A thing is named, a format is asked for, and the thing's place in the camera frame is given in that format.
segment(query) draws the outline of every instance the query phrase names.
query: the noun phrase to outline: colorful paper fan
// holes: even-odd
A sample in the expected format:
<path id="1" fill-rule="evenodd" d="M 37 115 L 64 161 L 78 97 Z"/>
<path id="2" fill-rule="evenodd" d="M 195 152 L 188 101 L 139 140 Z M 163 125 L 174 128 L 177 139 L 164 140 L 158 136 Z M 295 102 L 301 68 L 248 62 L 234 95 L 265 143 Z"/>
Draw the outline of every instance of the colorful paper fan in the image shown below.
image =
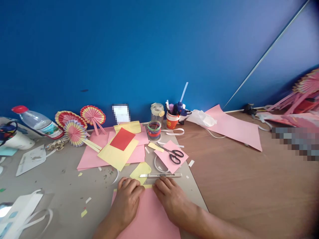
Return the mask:
<path id="1" fill-rule="evenodd" d="M 94 126 L 96 135 L 99 135 L 99 131 L 97 130 L 97 125 L 106 134 L 102 125 L 105 122 L 105 114 L 95 106 L 84 106 L 80 111 L 81 117 L 90 125 Z"/>
<path id="2" fill-rule="evenodd" d="M 96 145 L 86 138 L 90 137 L 90 135 L 86 132 L 83 125 L 77 120 L 72 119 L 67 121 L 63 129 L 65 131 L 65 135 L 70 139 L 70 142 L 73 146 L 79 147 L 85 143 L 98 153 L 102 149 L 102 147 Z"/>
<path id="3" fill-rule="evenodd" d="M 85 129 L 87 128 L 87 124 L 85 120 L 71 111 L 58 111 L 55 114 L 55 121 L 62 128 L 64 128 L 66 122 L 73 119 L 78 121 Z"/>

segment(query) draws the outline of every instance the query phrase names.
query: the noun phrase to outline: yellow paper scrap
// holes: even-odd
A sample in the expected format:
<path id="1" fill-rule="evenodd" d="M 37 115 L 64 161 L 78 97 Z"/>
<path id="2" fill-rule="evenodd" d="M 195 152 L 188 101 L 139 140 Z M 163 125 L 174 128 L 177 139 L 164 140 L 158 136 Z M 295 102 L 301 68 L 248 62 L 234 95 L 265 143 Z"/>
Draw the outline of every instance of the yellow paper scrap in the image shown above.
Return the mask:
<path id="1" fill-rule="evenodd" d="M 124 124 L 118 124 L 114 126 L 115 132 L 120 131 L 121 128 L 130 131 L 131 133 L 140 133 L 142 131 L 139 121 L 128 122 Z"/>
<path id="2" fill-rule="evenodd" d="M 147 178 L 140 178 L 141 174 L 149 174 L 151 173 L 152 169 L 146 162 L 141 162 L 139 165 L 134 169 L 131 173 L 130 177 L 140 181 L 141 185 L 143 185 Z"/>
<path id="3" fill-rule="evenodd" d="M 87 210 L 85 209 L 82 213 L 81 213 L 81 217 L 84 217 L 87 214 Z"/>
<path id="4" fill-rule="evenodd" d="M 108 142 L 108 144 L 97 154 L 97 156 L 112 165 L 117 170 L 122 171 L 124 165 L 130 158 L 139 141 L 136 139 L 132 139 L 131 142 L 127 145 L 126 149 L 123 151 L 111 146 L 110 143 L 112 142 L 112 140 Z"/>
<path id="5" fill-rule="evenodd" d="M 154 143 L 149 143 L 149 144 L 148 144 L 148 147 L 150 147 L 150 148 L 152 148 L 152 149 L 155 149 L 155 150 L 158 150 L 158 151 L 160 151 L 160 152 L 164 152 L 164 149 L 158 147 L 158 146 L 157 146 L 156 144 L 154 144 Z"/>

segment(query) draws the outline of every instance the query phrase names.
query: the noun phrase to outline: white plastic bag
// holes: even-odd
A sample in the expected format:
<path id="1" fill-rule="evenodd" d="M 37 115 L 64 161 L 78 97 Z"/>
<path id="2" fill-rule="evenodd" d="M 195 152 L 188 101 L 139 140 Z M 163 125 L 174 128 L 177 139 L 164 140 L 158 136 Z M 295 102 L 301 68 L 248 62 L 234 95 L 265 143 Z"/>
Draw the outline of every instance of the white plastic bag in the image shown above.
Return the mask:
<path id="1" fill-rule="evenodd" d="M 217 124 L 217 121 L 214 120 L 213 117 L 199 110 L 193 110 L 192 114 L 189 115 L 186 120 L 205 127 L 211 127 Z"/>

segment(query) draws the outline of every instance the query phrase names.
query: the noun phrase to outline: plastic bottle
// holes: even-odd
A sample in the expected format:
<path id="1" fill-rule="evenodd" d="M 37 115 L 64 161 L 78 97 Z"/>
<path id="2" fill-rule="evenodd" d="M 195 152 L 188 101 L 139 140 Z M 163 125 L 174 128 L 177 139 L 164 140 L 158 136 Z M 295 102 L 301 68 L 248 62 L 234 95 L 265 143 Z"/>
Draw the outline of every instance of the plastic bottle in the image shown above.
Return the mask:
<path id="1" fill-rule="evenodd" d="M 12 108 L 14 113 L 20 115 L 21 120 L 30 128 L 44 134 L 51 139 L 59 139 L 64 135 L 64 131 L 48 117 L 38 112 L 30 111 L 25 106 Z"/>

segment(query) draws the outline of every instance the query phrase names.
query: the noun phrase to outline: paper fan handle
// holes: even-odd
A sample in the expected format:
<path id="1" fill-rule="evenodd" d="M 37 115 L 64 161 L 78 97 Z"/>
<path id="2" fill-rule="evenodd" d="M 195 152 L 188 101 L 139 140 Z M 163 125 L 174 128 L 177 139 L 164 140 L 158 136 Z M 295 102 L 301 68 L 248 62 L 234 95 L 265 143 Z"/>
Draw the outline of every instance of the paper fan handle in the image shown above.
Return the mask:
<path id="1" fill-rule="evenodd" d="M 102 130 L 102 132 L 103 132 L 104 134 L 106 134 L 106 132 L 105 132 L 105 130 L 103 129 L 102 125 L 100 125 L 99 122 L 96 122 L 96 123 L 97 123 L 97 125 L 100 127 L 100 129 Z"/>
<path id="2" fill-rule="evenodd" d="M 92 119 L 92 122 L 93 122 L 93 126 L 94 126 L 94 129 L 95 129 L 96 135 L 99 135 L 99 131 L 97 129 L 97 126 L 96 126 L 96 123 L 95 123 L 95 119 Z"/>

